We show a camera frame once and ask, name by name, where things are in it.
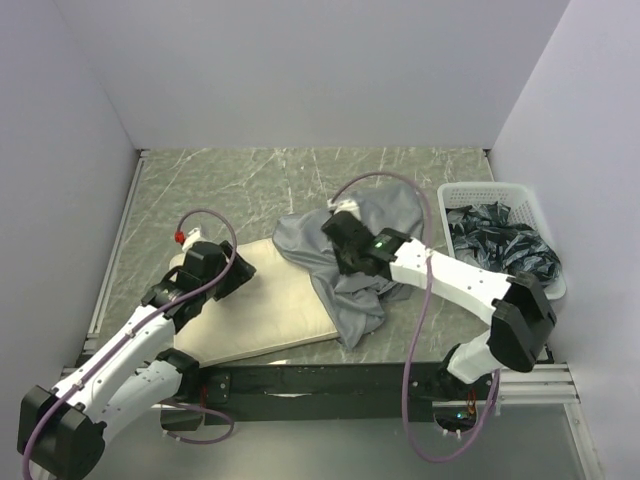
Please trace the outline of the grey pillowcase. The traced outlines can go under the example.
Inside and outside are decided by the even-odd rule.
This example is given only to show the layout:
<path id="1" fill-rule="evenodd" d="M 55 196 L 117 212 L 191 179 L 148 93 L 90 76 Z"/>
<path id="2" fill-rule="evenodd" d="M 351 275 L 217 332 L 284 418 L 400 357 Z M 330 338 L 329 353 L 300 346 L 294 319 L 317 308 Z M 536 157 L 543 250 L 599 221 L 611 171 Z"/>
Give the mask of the grey pillowcase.
<path id="1" fill-rule="evenodd" d="M 384 303 L 413 293 L 391 280 L 389 262 L 400 235 L 423 236 L 424 215 L 417 193 L 404 183 L 356 191 L 349 199 L 359 216 L 328 208 L 285 215 L 272 240 L 284 259 L 307 271 L 339 341 L 351 350 L 386 321 Z"/>

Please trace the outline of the cream pillow with bear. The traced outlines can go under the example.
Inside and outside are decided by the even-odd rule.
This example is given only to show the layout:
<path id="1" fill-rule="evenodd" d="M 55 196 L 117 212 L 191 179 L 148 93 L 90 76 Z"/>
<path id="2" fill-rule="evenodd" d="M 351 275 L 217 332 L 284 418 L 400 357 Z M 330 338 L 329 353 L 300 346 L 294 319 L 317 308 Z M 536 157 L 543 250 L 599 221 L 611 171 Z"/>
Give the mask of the cream pillow with bear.
<path id="1" fill-rule="evenodd" d="M 208 367 L 339 337 L 307 270 L 284 259 L 270 239 L 241 245 L 239 254 L 256 274 L 207 301 L 175 335 L 176 349 Z"/>

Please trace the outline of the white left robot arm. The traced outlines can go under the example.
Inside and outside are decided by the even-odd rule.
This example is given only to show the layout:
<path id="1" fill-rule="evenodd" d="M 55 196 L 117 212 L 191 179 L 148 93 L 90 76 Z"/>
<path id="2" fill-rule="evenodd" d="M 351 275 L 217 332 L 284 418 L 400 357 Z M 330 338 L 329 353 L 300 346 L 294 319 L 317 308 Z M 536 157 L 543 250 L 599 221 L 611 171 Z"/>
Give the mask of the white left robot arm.
<path id="1" fill-rule="evenodd" d="M 20 404 L 17 450 L 25 479 L 83 479 L 107 444 L 151 406 L 193 399 L 200 363 L 162 346 L 256 273 L 236 241 L 182 243 L 182 264 L 142 297 L 125 325 L 54 386 L 32 387 Z"/>

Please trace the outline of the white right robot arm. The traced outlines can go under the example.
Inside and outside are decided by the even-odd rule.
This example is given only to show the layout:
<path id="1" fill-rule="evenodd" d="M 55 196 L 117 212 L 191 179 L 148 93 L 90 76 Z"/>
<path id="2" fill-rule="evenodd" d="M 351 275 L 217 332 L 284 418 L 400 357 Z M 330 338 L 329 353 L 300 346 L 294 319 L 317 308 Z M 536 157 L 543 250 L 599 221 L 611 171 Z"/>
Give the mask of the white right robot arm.
<path id="1" fill-rule="evenodd" d="M 332 244 L 341 273 L 363 273 L 420 288 L 487 325 L 483 334 L 447 353 L 427 382 L 433 398 L 460 399 L 496 369 L 534 369 L 557 322 L 534 275 L 473 267 L 390 228 L 373 234 L 347 211 L 333 214 L 321 230 Z"/>

